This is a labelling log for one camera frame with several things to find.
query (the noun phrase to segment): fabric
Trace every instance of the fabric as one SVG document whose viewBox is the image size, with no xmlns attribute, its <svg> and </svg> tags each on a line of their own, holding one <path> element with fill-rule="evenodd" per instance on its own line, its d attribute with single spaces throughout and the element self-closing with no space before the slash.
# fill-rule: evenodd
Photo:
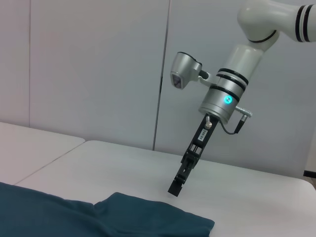
<svg viewBox="0 0 316 237">
<path fill-rule="evenodd" d="M 214 222 L 120 193 L 95 205 L 0 183 L 0 237 L 208 237 Z"/>
</svg>

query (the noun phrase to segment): black stripe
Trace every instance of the black stripe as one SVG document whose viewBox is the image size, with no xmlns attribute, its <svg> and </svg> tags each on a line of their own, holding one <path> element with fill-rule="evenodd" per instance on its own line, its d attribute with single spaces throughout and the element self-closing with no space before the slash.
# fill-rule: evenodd
<svg viewBox="0 0 316 237">
<path fill-rule="evenodd" d="M 303 36 L 306 42 L 310 42 L 307 35 L 307 23 L 308 23 L 308 16 L 310 15 L 310 11 L 313 5 L 309 5 L 305 11 L 304 21 L 303 21 Z"/>
<path fill-rule="evenodd" d="M 301 15 L 302 15 L 302 11 L 304 9 L 306 5 L 301 6 L 300 9 L 298 9 L 297 15 L 296 15 L 296 21 L 295 21 L 295 34 L 296 34 L 296 39 L 298 42 L 303 42 L 301 40 L 301 36 L 300 36 L 300 21 L 301 21 Z"/>
<path fill-rule="evenodd" d="M 305 176 L 305 177 L 316 178 L 316 172 L 305 170 L 305 171 L 304 171 L 304 176 Z"/>
<path fill-rule="evenodd" d="M 225 93 L 231 95 L 232 97 L 234 97 L 235 100 L 237 100 L 239 102 L 239 97 L 236 94 L 232 93 L 230 90 L 227 90 L 227 89 L 220 87 L 220 86 L 217 86 L 217 85 L 211 85 L 210 89 L 216 89 L 216 90 L 220 90 L 222 92 L 225 92 Z"/>
<path fill-rule="evenodd" d="M 242 84 L 239 80 L 236 80 L 235 78 L 233 78 L 233 77 L 231 77 L 231 76 L 229 76 L 229 75 L 225 75 L 225 74 L 220 74 L 220 73 L 218 73 L 216 76 L 217 76 L 217 77 L 221 77 L 221 78 L 225 78 L 225 79 L 227 79 L 227 80 L 230 80 L 230 81 L 236 83 L 237 85 L 239 85 L 239 86 L 242 88 L 243 91 L 246 90 L 246 86 L 244 86 L 244 84 Z"/>
<path fill-rule="evenodd" d="M 268 37 L 266 37 L 265 39 L 262 39 L 262 40 L 250 40 L 250 39 L 248 39 L 248 40 L 250 42 L 253 42 L 253 43 L 262 43 L 262 42 L 267 41 L 268 39 L 270 39 L 272 36 L 274 36 L 276 32 L 277 32 L 276 30 L 273 31 L 271 35 L 269 35 Z"/>
<path fill-rule="evenodd" d="M 235 72 L 232 69 L 229 68 L 221 68 L 220 70 L 218 70 L 218 72 L 227 72 L 227 73 L 231 73 L 237 77 L 239 77 L 240 79 L 242 79 L 247 85 L 249 84 L 249 81 L 247 80 L 247 78 L 245 78 L 242 74 Z"/>
</svg>

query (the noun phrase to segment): white robotic arm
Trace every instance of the white robotic arm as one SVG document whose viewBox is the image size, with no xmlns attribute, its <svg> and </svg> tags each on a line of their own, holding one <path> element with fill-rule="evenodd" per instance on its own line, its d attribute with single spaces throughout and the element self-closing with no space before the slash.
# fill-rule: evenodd
<svg viewBox="0 0 316 237">
<path fill-rule="evenodd" d="M 198 162 L 215 126 L 221 123 L 228 134 L 236 134 L 252 113 L 237 104 L 246 90 L 250 78 L 264 52 L 284 32 L 298 42 L 316 41 L 316 6 L 293 6 L 271 0 L 248 0 L 238 13 L 238 23 L 248 38 L 247 45 L 237 45 L 215 78 L 202 70 L 192 56 L 178 52 L 171 69 L 171 82 L 183 89 L 189 81 L 198 80 L 210 86 L 199 111 L 205 114 L 193 140 L 186 150 L 182 165 L 172 182 L 169 192 L 178 196 L 191 170 Z M 224 124 L 237 110 L 243 114 L 234 133 Z"/>
</svg>

